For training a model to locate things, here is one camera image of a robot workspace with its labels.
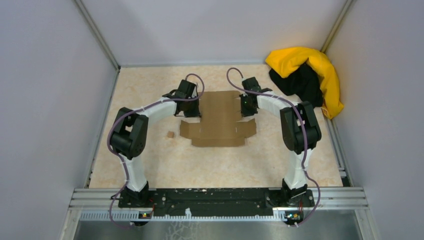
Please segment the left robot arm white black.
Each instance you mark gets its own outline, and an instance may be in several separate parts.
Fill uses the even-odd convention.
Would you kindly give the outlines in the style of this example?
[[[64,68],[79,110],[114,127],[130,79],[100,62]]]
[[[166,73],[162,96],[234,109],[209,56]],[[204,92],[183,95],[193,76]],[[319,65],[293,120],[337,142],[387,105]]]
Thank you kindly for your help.
[[[120,208],[147,207],[151,202],[149,182],[145,176],[142,152],[147,145],[149,126],[162,119],[177,116],[200,117],[200,97],[195,83],[181,80],[177,89],[157,101],[138,109],[122,107],[107,136],[107,147],[121,162],[125,180],[122,189],[112,199]]]

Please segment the brown cardboard box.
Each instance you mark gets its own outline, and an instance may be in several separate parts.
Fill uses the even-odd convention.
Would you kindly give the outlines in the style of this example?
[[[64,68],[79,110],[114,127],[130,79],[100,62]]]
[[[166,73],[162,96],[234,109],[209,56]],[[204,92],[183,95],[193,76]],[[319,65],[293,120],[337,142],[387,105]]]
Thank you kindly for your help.
[[[254,118],[242,121],[240,92],[206,91],[200,97],[199,122],[182,120],[179,135],[195,147],[240,147],[257,134]]]

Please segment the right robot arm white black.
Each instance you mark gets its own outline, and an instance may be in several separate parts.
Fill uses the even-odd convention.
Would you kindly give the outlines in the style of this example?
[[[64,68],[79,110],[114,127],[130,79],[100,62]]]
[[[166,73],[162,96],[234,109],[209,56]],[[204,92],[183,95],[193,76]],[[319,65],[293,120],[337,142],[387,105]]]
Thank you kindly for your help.
[[[261,88],[255,77],[244,78],[241,84],[242,116],[253,116],[262,109],[280,120],[282,139],[290,155],[279,201],[289,207],[313,207],[315,201],[308,189],[307,168],[322,133],[312,104],[284,99],[269,88]]]

